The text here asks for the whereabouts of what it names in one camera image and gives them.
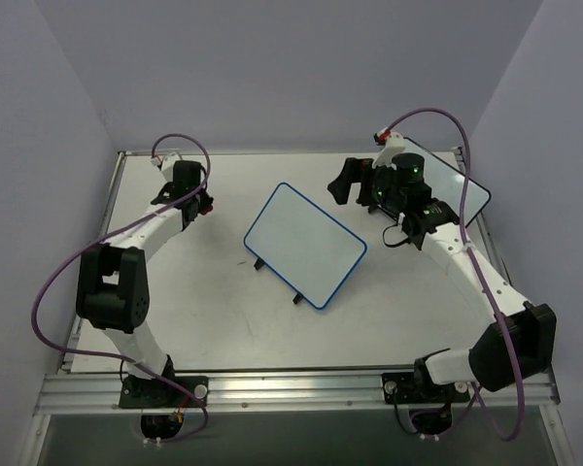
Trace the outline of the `black-framed whiteboard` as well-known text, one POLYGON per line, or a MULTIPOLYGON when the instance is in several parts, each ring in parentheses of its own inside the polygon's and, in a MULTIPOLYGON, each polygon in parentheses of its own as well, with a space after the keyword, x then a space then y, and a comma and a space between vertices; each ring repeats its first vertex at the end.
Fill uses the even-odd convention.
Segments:
MULTIPOLYGON (((432 189, 432 196, 447 203, 456 214, 460 212, 464 173, 407 137, 405 151, 421 155, 425 160, 424 180, 432 189)), ((465 196, 463 223, 466 227, 483 211, 492 198, 491 192, 473 179, 469 180, 465 196)))

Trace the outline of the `aluminium front rail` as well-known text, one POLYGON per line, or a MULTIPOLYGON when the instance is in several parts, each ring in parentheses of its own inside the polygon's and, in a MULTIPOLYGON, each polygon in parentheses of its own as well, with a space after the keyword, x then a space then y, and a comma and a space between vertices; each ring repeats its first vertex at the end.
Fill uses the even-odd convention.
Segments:
MULTIPOLYGON (((344 370, 278 372, 204 372, 209 381, 207 411, 258 413, 292 411, 386 410, 386 373, 410 372, 405 366, 344 370)), ((33 414, 127 415, 166 414, 170 408, 122 409, 120 378, 114 372, 71 373, 45 377, 33 414)))

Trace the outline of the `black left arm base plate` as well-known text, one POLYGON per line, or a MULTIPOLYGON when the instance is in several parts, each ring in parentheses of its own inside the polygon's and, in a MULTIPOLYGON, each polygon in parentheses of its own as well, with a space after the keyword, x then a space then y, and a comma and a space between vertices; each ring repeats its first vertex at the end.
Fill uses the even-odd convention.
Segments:
MULTIPOLYGON (((207 404, 209 379, 204 376, 176 376, 175 383, 192 392, 207 404)), ((157 379, 145 380, 127 375, 121 383, 121 409, 196 408, 196 402, 185 393, 157 379)))

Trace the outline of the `red heart-shaped eraser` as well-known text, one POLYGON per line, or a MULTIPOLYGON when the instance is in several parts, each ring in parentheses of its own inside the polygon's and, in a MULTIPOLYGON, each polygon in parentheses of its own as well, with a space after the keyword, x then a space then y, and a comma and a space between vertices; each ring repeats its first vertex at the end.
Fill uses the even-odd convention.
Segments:
POLYGON ((208 205, 202 207, 202 209, 200 210, 200 213, 202 215, 207 215, 212 210, 213 210, 213 205, 212 204, 208 204, 208 205))

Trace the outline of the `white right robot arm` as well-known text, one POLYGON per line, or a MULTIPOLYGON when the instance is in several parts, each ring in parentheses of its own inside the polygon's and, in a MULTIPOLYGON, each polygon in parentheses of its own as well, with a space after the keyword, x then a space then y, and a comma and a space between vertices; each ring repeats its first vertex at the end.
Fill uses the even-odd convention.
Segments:
POLYGON ((412 152, 381 166, 370 158, 348 157, 327 187, 334 201, 345 205, 352 185, 359 184, 358 204, 395 220, 403 244, 432 259, 487 323, 471 348, 443 349, 417 359, 413 391, 427 401, 452 383, 477 383, 496 392, 546 371, 555 343, 555 313, 546 304, 533 304, 479 253, 458 214, 433 196, 424 168, 424 158, 412 152))

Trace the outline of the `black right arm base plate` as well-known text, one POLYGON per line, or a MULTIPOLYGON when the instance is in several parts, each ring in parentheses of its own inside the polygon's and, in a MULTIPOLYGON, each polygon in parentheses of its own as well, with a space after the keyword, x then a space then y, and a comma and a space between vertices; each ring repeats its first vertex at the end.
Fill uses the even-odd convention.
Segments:
POLYGON ((444 405, 447 402, 465 403, 470 395, 455 385, 423 385, 412 372, 387 372, 381 375, 383 398, 390 405, 444 405))

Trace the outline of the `blue-framed whiteboard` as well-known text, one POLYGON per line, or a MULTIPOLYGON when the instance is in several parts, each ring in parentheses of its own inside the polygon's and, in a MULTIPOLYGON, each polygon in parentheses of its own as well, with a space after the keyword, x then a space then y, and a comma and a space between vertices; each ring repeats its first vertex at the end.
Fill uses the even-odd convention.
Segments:
POLYGON ((317 311, 329 305, 368 250, 363 238, 286 182, 269 195, 243 244, 317 311))

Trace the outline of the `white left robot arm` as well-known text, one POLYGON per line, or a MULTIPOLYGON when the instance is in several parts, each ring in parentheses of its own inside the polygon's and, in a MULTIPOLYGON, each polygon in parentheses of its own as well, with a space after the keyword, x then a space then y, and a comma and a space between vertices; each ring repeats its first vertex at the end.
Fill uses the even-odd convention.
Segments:
POLYGON ((144 380, 142 396, 155 407, 175 399, 177 384, 167 376, 170 356, 147 324, 148 261, 198 216, 211 212, 214 202, 201 163, 177 159, 163 173, 166 183, 146 210, 147 220, 82 254, 76 298, 77 315, 130 359, 128 375, 144 380))

